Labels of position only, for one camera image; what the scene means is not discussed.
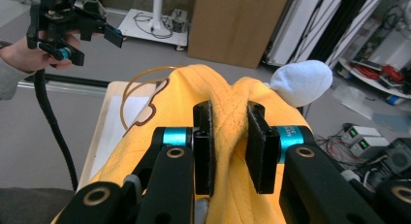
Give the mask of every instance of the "cardboard box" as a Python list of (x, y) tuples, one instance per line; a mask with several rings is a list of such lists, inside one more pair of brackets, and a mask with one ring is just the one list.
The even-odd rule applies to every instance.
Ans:
[(255, 69), (287, 0), (196, 0), (188, 55)]

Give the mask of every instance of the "white sock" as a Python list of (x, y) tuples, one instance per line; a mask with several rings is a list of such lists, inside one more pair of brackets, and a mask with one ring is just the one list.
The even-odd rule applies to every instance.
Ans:
[(332, 85), (332, 70), (316, 60), (292, 63), (277, 69), (266, 85), (289, 105), (302, 107), (318, 99)]

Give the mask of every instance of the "red object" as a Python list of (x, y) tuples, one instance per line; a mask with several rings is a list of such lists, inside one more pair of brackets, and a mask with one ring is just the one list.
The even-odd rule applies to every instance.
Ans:
[(357, 69), (357, 71), (362, 74), (364, 77), (371, 79), (371, 80), (377, 80), (378, 78), (380, 78), (380, 73), (370, 69), (368, 67), (362, 66), (362, 65), (355, 65), (354, 66), (355, 69)]
[(383, 74), (387, 75), (397, 83), (402, 83), (402, 73), (397, 71), (393, 66), (385, 65), (382, 67), (382, 69)]

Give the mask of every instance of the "sleeve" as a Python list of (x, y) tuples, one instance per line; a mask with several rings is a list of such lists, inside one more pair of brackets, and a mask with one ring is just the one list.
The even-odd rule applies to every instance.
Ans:
[[(0, 41), (0, 48), (10, 44)], [(33, 74), (27, 74), (7, 64), (0, 57), (0, 100), (10, 100), (16, 93), (18, 82)]]

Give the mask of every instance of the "yellow cloth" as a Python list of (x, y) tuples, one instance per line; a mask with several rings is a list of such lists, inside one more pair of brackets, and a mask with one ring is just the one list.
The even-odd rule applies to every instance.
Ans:
[[(150, 146), (154, 129), (192, 126), (193, 107), (206, 100), (213, 106), (216, 153), (215, 191), (206, 223), (285, 223), (278, 205), (280, 186), (275, 187), (274, 195), (256, 194), (245, 164), (247, 102), (266, 107), (270, 126), (307, 123), (259, 80), (243, 78), (230, 86), (204, 65), (180, 68), (170, 74), (91, 182), (112, 181), (121, 186)], [(279, 165), (276, 185), (282, 181), (282, 172), (283, 166)]]

